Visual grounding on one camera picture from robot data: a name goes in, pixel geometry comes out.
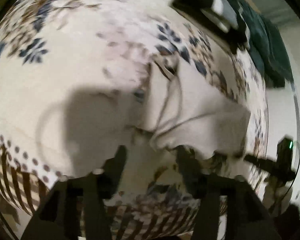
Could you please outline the folded white grey clothes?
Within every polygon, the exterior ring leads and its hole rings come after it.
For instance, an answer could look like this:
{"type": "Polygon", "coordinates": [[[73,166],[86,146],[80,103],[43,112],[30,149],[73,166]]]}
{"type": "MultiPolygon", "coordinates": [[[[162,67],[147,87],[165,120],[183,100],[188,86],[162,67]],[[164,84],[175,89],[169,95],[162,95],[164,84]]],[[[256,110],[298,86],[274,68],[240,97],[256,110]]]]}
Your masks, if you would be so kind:
{"type": "Polygon", "coordinates": [[[227,0],[212,0],[212,5],[201,12],[225,33],[238,29],[237,14],[227,0]]]}

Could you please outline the floral patterned bed cover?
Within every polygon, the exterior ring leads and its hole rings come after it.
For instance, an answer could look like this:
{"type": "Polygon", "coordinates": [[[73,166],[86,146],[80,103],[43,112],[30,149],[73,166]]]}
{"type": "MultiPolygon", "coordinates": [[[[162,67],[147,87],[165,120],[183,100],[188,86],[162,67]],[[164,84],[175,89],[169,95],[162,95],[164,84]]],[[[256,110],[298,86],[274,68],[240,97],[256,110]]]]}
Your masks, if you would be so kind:
{"type": "MultiPolygon", "coordinates": [[[[173,0],[17,0],[0,21],[0,197],[27,215],[61,176],[101,170],[119,146],[127,159],[104,202],[113,239],[188,233],[200,201],[186,190],[175,149],[156,150],[138,128],[154,57],[179,56],[250,119],[244,150],[267,148],[266,85],[249,53],[233,54],[173,0]]],[[[205,173],[263,173],[236,154],[203,159],[205,173]]]]}

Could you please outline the black storage box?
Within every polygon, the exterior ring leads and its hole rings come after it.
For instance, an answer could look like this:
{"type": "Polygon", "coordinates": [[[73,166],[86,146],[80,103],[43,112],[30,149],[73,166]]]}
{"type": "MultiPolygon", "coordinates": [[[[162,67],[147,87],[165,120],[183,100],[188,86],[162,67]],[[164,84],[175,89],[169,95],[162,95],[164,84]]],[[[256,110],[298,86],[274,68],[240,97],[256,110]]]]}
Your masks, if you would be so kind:
{"type": "Polygon", "coordinates": [[[204,28],[209,30],[214,37],[226,42],[233,54],[237,50],[249,50],[250,30],[243,20],[239,10],[234,9],[237,14],[238,29],[230,28],[228,33],[223,32],[213,22],[211,22],[202,12],[201,9],[212,5],[212,0],[173,0],[172,6],[187,16],[190,16],[204,28]]]}

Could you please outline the dark green folded clothes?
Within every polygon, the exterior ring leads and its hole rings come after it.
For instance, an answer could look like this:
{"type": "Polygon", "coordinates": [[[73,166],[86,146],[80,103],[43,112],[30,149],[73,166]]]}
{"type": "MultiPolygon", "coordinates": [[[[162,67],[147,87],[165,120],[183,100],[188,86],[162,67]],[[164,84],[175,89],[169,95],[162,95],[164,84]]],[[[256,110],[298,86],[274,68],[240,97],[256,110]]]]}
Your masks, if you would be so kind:
{"type": "Polygon", "coordinates": [[[227,0],[239,10],[250,30],[249,55],[270,88],[294,82],[289,56],[281,34],[270,20],[256,12],[245,0],[227,0]]]}

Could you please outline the beige small garment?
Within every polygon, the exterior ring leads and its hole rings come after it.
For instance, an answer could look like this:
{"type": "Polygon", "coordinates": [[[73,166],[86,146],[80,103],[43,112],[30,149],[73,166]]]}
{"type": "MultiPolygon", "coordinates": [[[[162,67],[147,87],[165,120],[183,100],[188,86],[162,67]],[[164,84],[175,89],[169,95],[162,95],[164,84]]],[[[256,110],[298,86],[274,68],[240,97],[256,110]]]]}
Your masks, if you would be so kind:
{"type": "Polygon", "coordinates": [[[152,134],[156,150],[187,146],[203,159],[245,148],[250,111],[210,85],[179,56],[154,57],[149,65],[138,128],[152,134]]]}

